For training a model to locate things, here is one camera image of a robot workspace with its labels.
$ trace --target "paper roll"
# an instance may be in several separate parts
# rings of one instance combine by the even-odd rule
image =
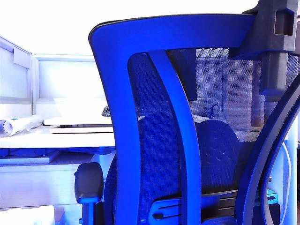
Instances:
[[[42,122],[43,120],[39,115],[0,120],[0,137],[9,137],[24,130],[36,128]]]

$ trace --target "desk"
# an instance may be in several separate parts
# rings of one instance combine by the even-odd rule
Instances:
[[[113,133],[51,134],[53,126],[40,126],[11,137],[0,138],[0,148],[78,148],[99,147],[105,156],[77,152],[62,152],[50,163],[35,165],[0,165],[0,210],[14,207],[54,205],[65,212],[68,224],[78,224],[82,206],[74,195],[74,181],[78,166],[98,162],[104,179],[114,154]]]
[[[0,148],[114,147],[113,133],[51,134],[53,126],[40,126],[11,137],[0,138]]]

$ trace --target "mesh backrest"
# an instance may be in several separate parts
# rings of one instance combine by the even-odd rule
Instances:
[[[252,147],[278,98],[259,94],[261,63],[232,60],[228,49],[178,49],[167,54],[182,83],[198,135],[202,193],[238,188]],[[180,196],[180,132],[168,94],[147,53],[133,55],[128,73],[141,148],[139,224],[151,204]],[[287,87],[299,73],[290,55]]]
[[[148,224],[154,200],[180,195],[181,143],[168,95],[148,55],[133,55],[128,62],[128,72],[141,146],[139,221]]]

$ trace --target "white wall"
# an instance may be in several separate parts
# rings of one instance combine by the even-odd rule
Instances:
[[[4,0],[0,35],[33,53],[90,54],[88,34],[98,23],[135,17],[235,13],[258,0]]]

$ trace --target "cable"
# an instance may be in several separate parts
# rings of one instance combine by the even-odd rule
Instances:
[[[290,186],[291,186],[291,177],[292,177],[292,164],[291,164],[290,154],[289,154],[289,152],[287,150],[287,147],[286,147],[286,145],[285,145],[284,142],[282,143],[282,146],[283,146],[283,148],[285,150],[285,154],[286,154],[286,157],[287,157],[287,162],[288,162],[288,167],[289,167],[289,174],[288,174],[287,187],[286,187],[285,207],[283,209],[279,225],[282,225],[283,221],[285,219],[286,210],[287,210],[287,203],[288,203],[288,200],[289,200],[289,192],[290,192]]]

